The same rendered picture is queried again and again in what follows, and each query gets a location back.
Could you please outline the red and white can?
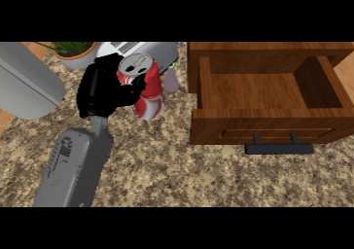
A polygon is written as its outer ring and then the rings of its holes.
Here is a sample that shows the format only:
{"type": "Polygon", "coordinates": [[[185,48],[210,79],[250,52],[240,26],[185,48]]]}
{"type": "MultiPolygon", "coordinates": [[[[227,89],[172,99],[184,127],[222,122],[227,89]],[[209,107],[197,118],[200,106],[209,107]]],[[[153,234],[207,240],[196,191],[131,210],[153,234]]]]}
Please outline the red and white can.
{"type": "Polygon", "coordinates": [[[123,85],[129,85],[139,75],[145,76],[145,90],[132,110],[141,120],[151,120],[162,113],[165,101],[159,64],[147,53],[129,55],[119,65],[117,76],[123,85]]]}

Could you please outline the small grey bottle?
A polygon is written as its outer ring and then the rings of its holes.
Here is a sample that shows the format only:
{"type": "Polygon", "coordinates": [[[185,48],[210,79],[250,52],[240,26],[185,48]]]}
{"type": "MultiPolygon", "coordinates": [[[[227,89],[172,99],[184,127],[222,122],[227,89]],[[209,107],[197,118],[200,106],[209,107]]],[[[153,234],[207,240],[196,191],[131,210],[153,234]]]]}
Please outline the small grey bottle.
{"type": "Polygon", "coordinates": [[[169,66],[169,70],[166,71],[165,90],[166,92],[178,91],[178,73],[173,65],[169,66]]]}

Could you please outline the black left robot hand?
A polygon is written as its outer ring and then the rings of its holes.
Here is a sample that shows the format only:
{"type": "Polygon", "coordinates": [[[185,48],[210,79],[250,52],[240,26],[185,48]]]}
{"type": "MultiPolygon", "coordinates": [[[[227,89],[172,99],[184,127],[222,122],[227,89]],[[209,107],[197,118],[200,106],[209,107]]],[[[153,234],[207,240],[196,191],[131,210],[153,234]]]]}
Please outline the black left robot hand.
{"type": "Polygon", "coordinates": [[[76,93],[79,116],[108,118],[119,107],[136,103],[145,90],[145,75],[134,78],[129,85],[123,85],[117,69],[125,58],[117,54],[97,57],[88,65],[76,93]]]}

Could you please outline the brown wooden drawer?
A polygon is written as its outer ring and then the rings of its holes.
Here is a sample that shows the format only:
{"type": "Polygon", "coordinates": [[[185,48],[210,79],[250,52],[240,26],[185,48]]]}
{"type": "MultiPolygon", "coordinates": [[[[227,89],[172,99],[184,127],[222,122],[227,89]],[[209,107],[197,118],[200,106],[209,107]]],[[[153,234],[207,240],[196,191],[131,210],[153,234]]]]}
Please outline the brown wooden drawer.
{"type": "Polygon", "coordinates": [[[311,56],[292,73],[218,74],[209,57],[199,63],[194,145],[327,144],[354,135],[354,103],[324,56],[311,56]]]}

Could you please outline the potted green plant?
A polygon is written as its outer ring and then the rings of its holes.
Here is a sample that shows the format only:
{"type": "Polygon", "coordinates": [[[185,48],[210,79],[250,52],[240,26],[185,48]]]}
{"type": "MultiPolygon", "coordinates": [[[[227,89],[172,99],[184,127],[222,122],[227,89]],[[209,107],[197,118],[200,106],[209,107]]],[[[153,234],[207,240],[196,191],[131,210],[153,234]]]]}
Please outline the potted green plant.
{"type": "Polygon", "coordinates": [[[70,69],[83,69],[94,62],[100,46],[97,42],[54,42],[52,45],[37,42],[37,45],[54,52],[70,69]]]}

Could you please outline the brown wooden cabinet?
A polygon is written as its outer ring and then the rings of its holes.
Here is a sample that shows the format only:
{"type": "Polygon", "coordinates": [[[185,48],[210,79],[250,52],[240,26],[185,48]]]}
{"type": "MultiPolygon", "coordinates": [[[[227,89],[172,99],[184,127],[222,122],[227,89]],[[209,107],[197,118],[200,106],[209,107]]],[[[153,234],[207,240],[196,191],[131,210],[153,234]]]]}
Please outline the brown wooden cabinet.
{"type": "Polygon", "coordinates": [[[188,92],[197,92],[199,61],[207,56],[215,73],[293,73],[309,56],[326,56],[336,66],[354,52],[351,42],[188,42],[188,92]]]}

